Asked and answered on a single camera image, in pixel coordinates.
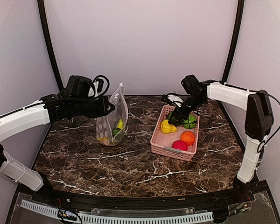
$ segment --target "black curved pole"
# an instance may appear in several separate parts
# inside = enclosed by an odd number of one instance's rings
[[[47,21],[47,16],[46,16],[46,10],[45,10],[45,5],[43,0],[37,0],[38,3],[38,11],[39,11],[39,16],[41,18],[41,23],[42,23],[42,31],[43,31],[43,36],[45,38],[46,46],[47,46],[47,51],[49,54],[49,58],[51,61],[51,66],[54,72],[54,76],[58,85],[59,90],[61,91],[64,89],[61,76],[59,73],[59,69],[57,66],[55,54],[53,51],[53,46],[52,46],[52,41],[49,33],[49,27],[48,27],[48,21]]]
[[[238,0],[237,15],[236,15],[236,18],[235,18],[234,29],[233,29],[230,48],[229,48],[229,53],[228,53],[224,73],[223,73],[223,76],[222,76],[222,79],[221,79],[222,82],[227,82],[227,79],[228,79],[228,76],[229,76],[229,73],[230,73],[235,49],[237,47],[239,30],[240,30],[241,22],[242,22],[242,16],[243,16],[243,11],[244,11],[244,2],[245,2],[245,0]]]

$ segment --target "plastic basket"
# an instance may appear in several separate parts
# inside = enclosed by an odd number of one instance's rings
[[[163,134],[161,132],[161,123],[166,119],[166,116],[170,111],[175,109],[174,106],[165,105],[161,111],[158,119],[158,123],[154,129],[154,134],[150,140],[151,151],[156,154],[169,156],[172,158],[190,161],[195,155],[197,150],[198,132],[199,132],[199,116],[193,114],[197,119],[196,127],[193,129],[186,129],[183,126],[177,127],[177,132]],[[180,136],[185,131],[191,131],[195,135],[195,142],[192,146],[188,147],[187,151],[182,151],[179,149],[172,148],[172,143],[176,140],[180,140]]]

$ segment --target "brown marble surface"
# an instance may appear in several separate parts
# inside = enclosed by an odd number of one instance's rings
[[[56,122],[36,159],[55,189],[125,197],[182,196],[232,187],[243,154],[215,101],[200,108],[197,153],[190,162],[151,153],[150,139],[164,103],[128,96],[127,136],[115,147],[96,140],[96,122]]]

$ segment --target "ziplock bag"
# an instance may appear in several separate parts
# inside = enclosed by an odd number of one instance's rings
[[[115,110],[97,119],[97,140],[105,146],[117,145],[125,135],[128,109],[123,86],[124,84],[121,83],[109,99],[109,102],[115,106]]]

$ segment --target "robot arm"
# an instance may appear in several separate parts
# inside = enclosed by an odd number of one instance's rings
[[[35,126],[54,123],[63,118],[84,115],[89,118],[101,117],[115,109],[102,91],[104,76],[98,76],[93,81],[71,76],[67,87],[57,95],[48,95],[34,103],[0,116],[0,173],[16,182],[28,186],[33,191],[40,190],[46,182],[40,175],[13,158],[3,149],[1,142],[5,139]]]
[[[199,82],[194,75],[186,76],[182,80],[182,85],[190,95],[182,103],[176,98],[172,100],[174,94],[162,97],[165,102],[176,105],[171,118],[174,117],[178,121],[188,119],[189,113],[197,110],[203,103],[207,103],[208,98],[234,105],[246,111],[247,144],[241,168],[234,181],[234,190],[243,193],[244,188],[248,188],[247,186],[252,184],[255,171],[260,164],[259,157],[262,157],[263,154],[263,151],[259,151],[260,146],[266,142],[273,125],[271,104],[268,96],[263,94],[266,92],[250,92],[214,80]]]

